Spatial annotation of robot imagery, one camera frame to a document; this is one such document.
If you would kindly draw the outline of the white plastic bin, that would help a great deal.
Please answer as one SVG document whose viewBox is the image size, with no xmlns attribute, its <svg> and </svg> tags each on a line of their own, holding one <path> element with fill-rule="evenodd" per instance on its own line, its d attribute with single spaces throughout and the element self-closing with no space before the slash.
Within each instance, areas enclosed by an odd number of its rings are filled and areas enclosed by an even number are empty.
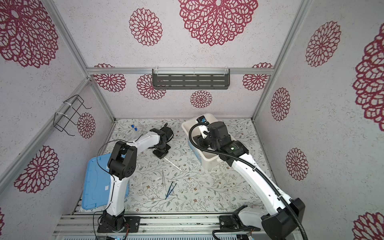
<svg viewBox="0 0 384 240">
<path fill-rule="evenodd" d="M 204 116 L 208 123 L 219 122 L 219 120 L 214 115 L 212 115 L 211 113 L 205 113 L 201 116 Z M 196 157 L 200 161 L 202 167 L 205 170 L 209 170 L 209 169 L 212 169 L 213 167 L 217 166 L 218 164 L 223 163 L 224 161 L 222 161 L 220 159 L 219 155 L 214 155 L 211 153 L 202 152 L 201 150 L 194 147 L 192 145 L 192 142 L 189 140 L 189 131 L 193 125 L 198 123 L 198 118 L 200 118 L 201 116 L 195 117 L 195 118 L 192 118 L 192 119 L 189 119 L 189 120 L 183 122 L 182 123 L 182 129 L 184 130 L 185 134 L 187 135 L 187 140 L 188 140 L 188 144 L 189 144 L 190 148 L 193 150 L 194 154 L 196 155 Z M 203 139 L 203 134 L 200 130 L 200 127 L 196 127 L 193 130 L 192 138 L 193 138 L 194 142 L 199 147 L 212 150 L 212 148 L 210 148 L 208 146 L 208 142 L 205 139 Z"/>
</svg>

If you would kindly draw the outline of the clear plastic tube rack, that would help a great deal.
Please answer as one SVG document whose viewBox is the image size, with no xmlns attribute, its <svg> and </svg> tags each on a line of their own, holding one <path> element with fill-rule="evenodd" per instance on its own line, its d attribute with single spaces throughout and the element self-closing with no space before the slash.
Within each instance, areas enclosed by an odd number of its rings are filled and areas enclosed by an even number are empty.
<svg viewBox="0 0 384 240">
<path fill-rule="evenodd" d="M 138 129 L 138 132 L 135 132 L 135 130 L 133 129 L 135 136 L 131 142 L 135 147 L 142 148 L 147 142 L 147 132 L 145 132 L 143 129 L 139 127 L 135 127 L 135 128 Z"/>
</svg>

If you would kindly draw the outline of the blue tweezers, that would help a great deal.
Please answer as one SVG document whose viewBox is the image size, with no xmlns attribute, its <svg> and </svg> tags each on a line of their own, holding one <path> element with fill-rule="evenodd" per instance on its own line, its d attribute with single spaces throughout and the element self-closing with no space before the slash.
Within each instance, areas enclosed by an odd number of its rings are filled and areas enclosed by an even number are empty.
<svg viewBox="0 0 384 240">
<path fill-rule="evenodd" d="M 170 195 L 172 194 L 172 192 L 174 191 L 175 187 L 176 187 L 177 183 L 176 182 L 171 182 L 171 185 L 167 191 L 167 194 L 166 194 L 166 197 L 165 199 L 168 199 L 170 197 Z"/>
</svg>

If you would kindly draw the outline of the blue plastic lid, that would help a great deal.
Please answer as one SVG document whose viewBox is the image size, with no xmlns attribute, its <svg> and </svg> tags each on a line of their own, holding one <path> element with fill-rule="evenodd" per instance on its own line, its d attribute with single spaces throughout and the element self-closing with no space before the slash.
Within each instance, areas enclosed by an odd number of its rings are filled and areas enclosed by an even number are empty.
<svg viewBox="0 0 384 240">
<path fill-rule="evenodd" d="M 82 208 L 91 210 L 107 206 L 110 212 L 117 214 L 125 209 L 125 199 L 129 195 L 129 178 L 119 180 L 109 174 L 110 154 L 92 158 L 87 165 Z"/>
</svg>

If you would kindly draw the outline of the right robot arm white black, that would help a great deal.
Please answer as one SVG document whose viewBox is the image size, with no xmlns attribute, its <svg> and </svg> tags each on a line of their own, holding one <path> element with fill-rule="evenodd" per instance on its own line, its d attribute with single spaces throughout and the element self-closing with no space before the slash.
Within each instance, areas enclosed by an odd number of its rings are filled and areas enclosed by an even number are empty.
<svg viewBox="0 0 384 240">
<path fill-rule="evenodd" d="M 246 205 L 238 208 L 225 218 L 220 230 L 212 232 L 215 239 L 217 233 L 264 231 L 271 240 L 284 240 L 295 229 L 300 231 L 302 239 L 308 239 L 302 224 L 304 202 L 292 199 L 281 190 L 258 166 L 245 145 L 232 139 L 224 122 L 196 123 L 189 130 L 188 138 L 196 149 L 219 156 L 238 172 L 265 207 L 263 211 Z"/>
</svg>

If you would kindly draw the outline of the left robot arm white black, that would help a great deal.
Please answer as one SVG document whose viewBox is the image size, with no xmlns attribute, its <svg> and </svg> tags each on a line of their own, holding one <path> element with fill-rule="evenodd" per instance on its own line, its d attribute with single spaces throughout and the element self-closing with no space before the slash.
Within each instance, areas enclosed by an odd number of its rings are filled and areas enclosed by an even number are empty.
<svg viewBox="0 0 384 240">
<path fill-rule="evenodd" d="M 110 190 L 108 206 L 102 214 L 104 222 L 112 226 L 124 218 L 126 189 L 129 177 L 136 170 L 138 153 L 145 149 L 152 149 L 153 154 L 162 159 L 171 149 L 168 142 L 173 136 L 173 130 L 165 124 L 160 129 L 149 130 L 137 140 L 118 140 L 116 142 L 107 164 L 112 180 L 112 189 Z"/>
</svg>

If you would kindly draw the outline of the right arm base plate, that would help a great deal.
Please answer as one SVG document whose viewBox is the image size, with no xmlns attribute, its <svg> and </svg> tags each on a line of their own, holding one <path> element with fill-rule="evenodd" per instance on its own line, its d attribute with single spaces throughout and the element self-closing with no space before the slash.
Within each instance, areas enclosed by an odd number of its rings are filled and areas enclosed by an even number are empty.
<svg viewBox="0 0 384 240">
<path fill-rule="evenodd" d="M 223 232 L 261 231 L 260 228 L 244 225 L 238 217 L 233 215 L 219 216 L 219 224 Z"/>
</svg>

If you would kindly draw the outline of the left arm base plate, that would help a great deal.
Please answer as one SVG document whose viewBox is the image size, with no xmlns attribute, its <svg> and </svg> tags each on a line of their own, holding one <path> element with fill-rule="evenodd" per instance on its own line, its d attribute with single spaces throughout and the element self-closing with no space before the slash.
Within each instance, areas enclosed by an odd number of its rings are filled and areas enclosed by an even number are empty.
<svg viewBox="0 0 384 240">
<path fill-rule="evenodd" d="M 101 218 L 97 233 L 137 233 L 139 231 L 141 217 L 119 217 L 115 220 Z"/>
</svg>

